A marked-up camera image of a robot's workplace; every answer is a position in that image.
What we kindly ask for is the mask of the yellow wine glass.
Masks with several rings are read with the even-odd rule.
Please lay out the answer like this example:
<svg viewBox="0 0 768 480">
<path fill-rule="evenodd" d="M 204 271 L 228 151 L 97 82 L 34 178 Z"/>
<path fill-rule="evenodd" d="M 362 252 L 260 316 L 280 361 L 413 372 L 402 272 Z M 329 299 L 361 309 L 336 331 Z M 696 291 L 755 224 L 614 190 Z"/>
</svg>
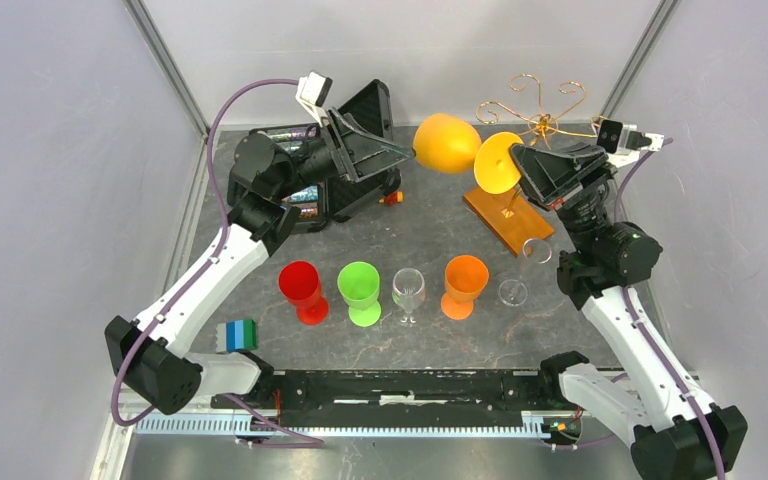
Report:
<svg viewBox="0 0 768 480">
<path fill-rule="evenodd" d="M 502 194 L 523 179 L 511 154 L 512 147 L 523 145 L 512 132 L 496 133 L 483 140 L 473 125 L 436 113 L 418 126 L 412 148 L 422 166 L 445 174 L 471 171 L 480 189 Z"/>
</svg>

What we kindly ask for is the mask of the clear flute wine glass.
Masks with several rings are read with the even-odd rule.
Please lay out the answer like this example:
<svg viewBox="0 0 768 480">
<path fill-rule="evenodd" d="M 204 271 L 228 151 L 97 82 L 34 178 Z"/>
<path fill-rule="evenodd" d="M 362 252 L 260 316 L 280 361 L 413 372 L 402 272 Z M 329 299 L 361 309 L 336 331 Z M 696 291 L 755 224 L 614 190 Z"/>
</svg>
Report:
<svg viewBox="0 0 768 480">
<path fill-rule="evenodd" d="M 539 238 L 526 240 L 516 258 L 513 273 L 499 286 L 501 302 L 508 307 L 522 306 L 528 299 L 531 281 L 549 270 L 552 257 L 553 250 L 547 241 Z"/>
</svg>

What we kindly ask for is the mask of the orange wine glass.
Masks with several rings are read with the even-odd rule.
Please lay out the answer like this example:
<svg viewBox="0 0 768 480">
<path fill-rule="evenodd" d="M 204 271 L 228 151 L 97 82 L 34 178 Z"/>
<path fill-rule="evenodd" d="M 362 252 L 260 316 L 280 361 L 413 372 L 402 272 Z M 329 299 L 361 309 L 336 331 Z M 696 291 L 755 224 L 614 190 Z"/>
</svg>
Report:
<svg viewBox="0 0 768 480">
<path fill-rule="evenodd" d="M 489 270 L 478 257 L 459 255 L 451 259 L 444 270 L 443 314 L 458 321 L 468 318 L 488 281 Z"/>
</svg>

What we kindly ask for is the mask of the green wine glass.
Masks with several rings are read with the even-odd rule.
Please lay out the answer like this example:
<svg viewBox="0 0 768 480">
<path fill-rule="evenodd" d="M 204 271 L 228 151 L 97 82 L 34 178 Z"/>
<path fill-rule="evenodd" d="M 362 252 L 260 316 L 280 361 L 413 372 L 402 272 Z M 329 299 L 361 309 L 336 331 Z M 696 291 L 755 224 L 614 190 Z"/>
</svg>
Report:
<svg viewBox="0 0 768 480">
<path fill-rule="evenodd" d="M 359 327 L 370 327 L 381 316 L 381 279 L 377 269 L 362 261 L 344 266 L 337 277 L 337 288 L 348 307 L 349 319 Z"/>
</svg>

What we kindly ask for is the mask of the red wine glass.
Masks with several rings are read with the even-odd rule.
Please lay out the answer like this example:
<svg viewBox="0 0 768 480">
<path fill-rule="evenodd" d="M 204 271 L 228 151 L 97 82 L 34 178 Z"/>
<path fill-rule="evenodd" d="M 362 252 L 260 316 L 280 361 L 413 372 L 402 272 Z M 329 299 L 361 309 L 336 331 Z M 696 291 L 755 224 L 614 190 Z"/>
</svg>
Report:
<svg viewBox="0 0 768 480">
<path fill-rule="evenodd" d="M 329 305 L 322 294 L 318 271 L 312 264 L 305 261 L 287 264 L 279 274 L 278 285 L 302 324 L 317 325 L 326 319 Z"/>
</svg>

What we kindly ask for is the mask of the clear round wine glass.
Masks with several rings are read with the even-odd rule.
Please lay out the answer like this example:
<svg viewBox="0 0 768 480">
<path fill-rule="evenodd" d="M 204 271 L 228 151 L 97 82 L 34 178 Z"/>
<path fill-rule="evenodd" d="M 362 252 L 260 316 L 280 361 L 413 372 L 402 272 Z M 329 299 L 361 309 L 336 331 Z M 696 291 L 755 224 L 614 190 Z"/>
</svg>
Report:
<svg viewBox="0 0 768 480">
<path fill-rule="evenodd" d="M 415 312 L 426 298 L 423 274 L 415 268 L 402 268 L 397 271 L 392 280 L 392 298 L 403 311 L 401 322 L 415 324 Z"/>
</svg>

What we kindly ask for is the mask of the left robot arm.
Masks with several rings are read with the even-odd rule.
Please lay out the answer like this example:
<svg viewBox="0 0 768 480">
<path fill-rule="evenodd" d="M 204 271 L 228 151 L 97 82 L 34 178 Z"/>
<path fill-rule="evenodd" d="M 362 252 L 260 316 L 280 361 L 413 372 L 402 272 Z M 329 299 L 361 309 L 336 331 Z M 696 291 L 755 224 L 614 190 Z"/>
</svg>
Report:
<svg viewBox="0 0 768 480">
<path fill-rule="evenodd" d="M 330 178 L 364 181 L 412 159 L 415 151 L 363 129 L 330 108 L 301 147 L 286 151 L 254 130 L 235 150 L 230 203 L 207 250 L 172 289 L 134 319 L 115 316 L 104 338 L 116 375 L 111 395 L 115 421 L 119 394 L 129 387 L 150 411 L 172 415 L 197 397 L 233 393 L 250 407 L 266 405 L 273 379 L 243 354 L 194 354 L 196 335 L 229 294 L 290 236 L 300 217 L 290 195 Z"/>
</svg>

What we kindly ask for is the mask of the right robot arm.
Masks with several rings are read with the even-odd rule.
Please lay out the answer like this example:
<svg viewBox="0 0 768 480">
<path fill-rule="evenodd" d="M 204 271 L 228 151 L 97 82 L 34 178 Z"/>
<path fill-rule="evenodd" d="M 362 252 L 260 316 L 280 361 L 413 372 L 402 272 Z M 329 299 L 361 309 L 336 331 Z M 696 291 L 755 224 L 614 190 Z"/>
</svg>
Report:
<svg viewBox="0 0 768 480">
<path fill-rule="evenodd" d="M 624 389 L 582 354 L 567 352 L 541 364 L 540 400 L 551 408 L 574 404 L 602 423 L 644 479 L 725 478 L 747 420 L 693 379 L 646 314 L 635 287 L 649 279 L 662 249 L 636 224 L 609 217 L 609 154 L 578 144 L 559 152 L 515 145 L 509 155 L 523 196 L 554 213 L 572 242 L 558 256 L 559 289 L 607 341 L 632 384 Z"/>
</svg>

